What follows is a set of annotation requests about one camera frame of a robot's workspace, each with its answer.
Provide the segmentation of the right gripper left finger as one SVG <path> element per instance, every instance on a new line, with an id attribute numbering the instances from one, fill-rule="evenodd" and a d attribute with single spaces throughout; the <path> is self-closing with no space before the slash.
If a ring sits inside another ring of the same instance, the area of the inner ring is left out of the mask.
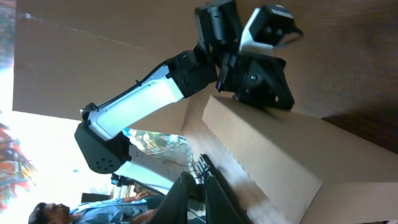
<path id="1" fill-rule="evenodd" d="M 190 199 L 198 199 L 198 186 L 188 172 L 182 172 L 148 224 L 187 224 Z"/>

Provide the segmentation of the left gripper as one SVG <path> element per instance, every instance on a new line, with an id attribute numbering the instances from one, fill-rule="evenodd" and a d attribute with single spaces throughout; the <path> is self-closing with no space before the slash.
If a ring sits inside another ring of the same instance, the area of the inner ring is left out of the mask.
<path id="1" fill-rule="evenodd" d="M 253 53 L 225 52 L 217 66 L 220 68 L 216 89 L 233 92 L 236 98 L 257 108 L 272 107 L 290 110 L 295 101 L 287 85 L 286 61 Z"/>

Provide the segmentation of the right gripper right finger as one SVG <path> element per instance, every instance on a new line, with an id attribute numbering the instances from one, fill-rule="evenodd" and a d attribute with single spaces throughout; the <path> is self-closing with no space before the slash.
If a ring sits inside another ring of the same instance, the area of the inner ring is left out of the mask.
<path id="1" fill-rule="evenodd" d="M 205 179 L 207 224 L 250 224 L 240 208 L 235 209 L 214 176 Z"/>

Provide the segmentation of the cardboard box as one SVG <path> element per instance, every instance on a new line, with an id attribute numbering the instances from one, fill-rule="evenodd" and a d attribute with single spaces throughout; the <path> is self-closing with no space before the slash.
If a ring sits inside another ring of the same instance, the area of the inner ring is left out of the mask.
<path id="1" fill-rule="evenodd" d="M 202 95 L 183 133 L 255 223 L 397 219 L 397 155 L 321 119 Z"/>

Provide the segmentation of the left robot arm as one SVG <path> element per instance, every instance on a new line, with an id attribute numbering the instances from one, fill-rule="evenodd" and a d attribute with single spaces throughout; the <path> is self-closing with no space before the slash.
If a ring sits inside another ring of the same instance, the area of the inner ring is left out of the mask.
<path id="1" fill-rule="evenodd" d="M 300 32 L 289 10 L 264 5 L 243 24 L 234 1 L 213 1 L 195 9 L 195 20 L 199 38 L 194 49 L 163 61 L 113 99 L 80 111 L 83 120 L 74 137 L 92 171 L 167 194 L 181 169 L 137 149 L 123 130 L 209 84 L 256 108 L 293 107 L 286 62 L 272 54 L 286 45 L 285 36 Z"/>

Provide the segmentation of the seated person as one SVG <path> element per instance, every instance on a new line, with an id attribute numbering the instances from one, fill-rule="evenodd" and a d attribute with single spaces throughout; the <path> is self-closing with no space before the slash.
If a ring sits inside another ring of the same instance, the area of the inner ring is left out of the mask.
<path id="1" fill-rule="evenodd" d="M 157 213 L 165 195 L 139 192 L 133 197 L 85 202 L 76 208 L 62 203 L 38 203 L 29 215 L 29 224 L 147 223 Z"/>

